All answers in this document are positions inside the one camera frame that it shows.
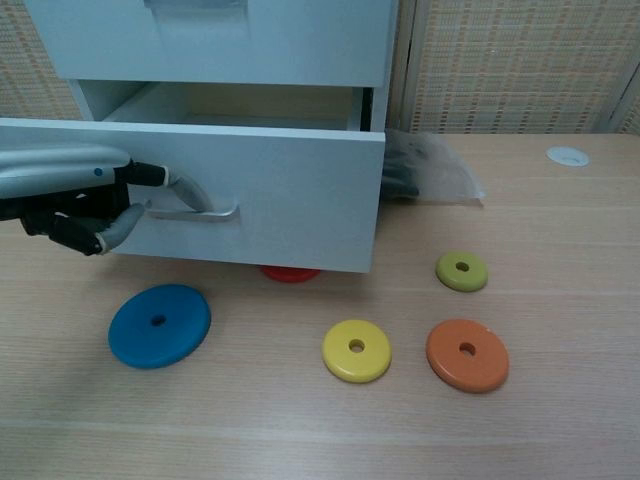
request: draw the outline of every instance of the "yellow disc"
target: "yellow disc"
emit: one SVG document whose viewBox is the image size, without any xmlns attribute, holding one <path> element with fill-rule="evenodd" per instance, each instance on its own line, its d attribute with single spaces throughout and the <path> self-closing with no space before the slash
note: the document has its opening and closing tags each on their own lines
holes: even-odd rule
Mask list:
<svg viewBox="0 0 640 480">
<path fill-rule="evenodd" d="M 436 275 L 447 287 L 460 292 L 475 292 L 487 284 L 487 265 L 469 252 L 449 252 L 438 259 Z"/>
<path fill-rule="evenodd" d="M 322 358 L 336 377 L 352 383 L 367 383 L 389 368 L 391 344 L 373 323 L 345 320 L 336 323 L 325 335 Z"/>
</svg>

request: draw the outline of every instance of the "plastic bag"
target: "plastic bag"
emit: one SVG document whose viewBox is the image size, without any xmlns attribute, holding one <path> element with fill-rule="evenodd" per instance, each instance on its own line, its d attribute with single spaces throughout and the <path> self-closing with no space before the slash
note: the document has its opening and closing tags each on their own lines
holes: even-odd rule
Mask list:
<svg viewBox="0 0 640 480">
<path fill-rule="evenodd" d="M 386 133 L 382 200 L 459 203 L 484 198 L 476 176 L 442 136 L 398 130 Z"/>
</svg>

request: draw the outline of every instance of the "drawer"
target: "drawer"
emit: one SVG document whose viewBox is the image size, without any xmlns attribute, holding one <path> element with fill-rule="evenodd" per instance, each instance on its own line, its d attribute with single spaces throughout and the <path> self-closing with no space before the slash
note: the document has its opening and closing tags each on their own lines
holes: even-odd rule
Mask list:
<svg viewBox="0 0 640 480">
<path fill-rule="evenodd" d="M 101 97 L 114 89 L 100 89 Z M 360 130 L 362 89 L 151 82 L 105 121 Z"/>
<path fill-rule="evenodd" d="M 379 87 L 395 0 L 26 0 L 62 78 Z"/>
<path fill-rule="evenodd" d="M 150 100 L 156 97 L 166 103 Z M 121 253 L 369 270 L 384 134 L 196 124 L 184 117 L 188 97 L 180 86 L 152 85 L 110 121 L 0 119 L 0 148 L 114 146 L 136 161 L 179 169 L 209 194 L 214 208 L 201 214 L 168 190 L 130 187 L 132 202 L 149 209 Z M 165 119 L 184 123 L 158 123 Z"/>
</svg>

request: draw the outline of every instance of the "robotic hand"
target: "robotic hand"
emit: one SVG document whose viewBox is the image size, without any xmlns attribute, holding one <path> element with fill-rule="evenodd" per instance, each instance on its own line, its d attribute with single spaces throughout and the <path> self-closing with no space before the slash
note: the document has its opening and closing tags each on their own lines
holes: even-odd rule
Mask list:
<svg viewBox="0 0 640 480">
<path fill-rule="evenodd" d="M 195 211 L 211 209 L 196 183 L 167 167 L 134 162 L 112 147 L 65 145 L 0 151 L 0 220 L 19 218 L 29 235 L 104 254 L 144 214 L 130 204 L 127 185 L 168 187 Z"/>
</svg>

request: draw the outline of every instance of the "woven wall panel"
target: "woven wall panel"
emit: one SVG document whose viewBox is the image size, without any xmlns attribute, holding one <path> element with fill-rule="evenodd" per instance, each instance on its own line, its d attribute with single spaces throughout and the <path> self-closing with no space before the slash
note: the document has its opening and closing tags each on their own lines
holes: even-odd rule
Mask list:
<svg viewBox="0 0 640 480">
<path fill-rule="evenodd" d="M 640 135 L 640 95 L 636 96 L 634 104 L 629 109 L 620 131 Z"/>
<path fill-rule="evenodd" d="M 0 0 L 0 116 L 80 118 L 21 0 Z"/>
<path fill-rule="evenodd" d="M 411 129 L 589 132 L 639 46 L 640 0 L 432 0 Z"/>
</svg>

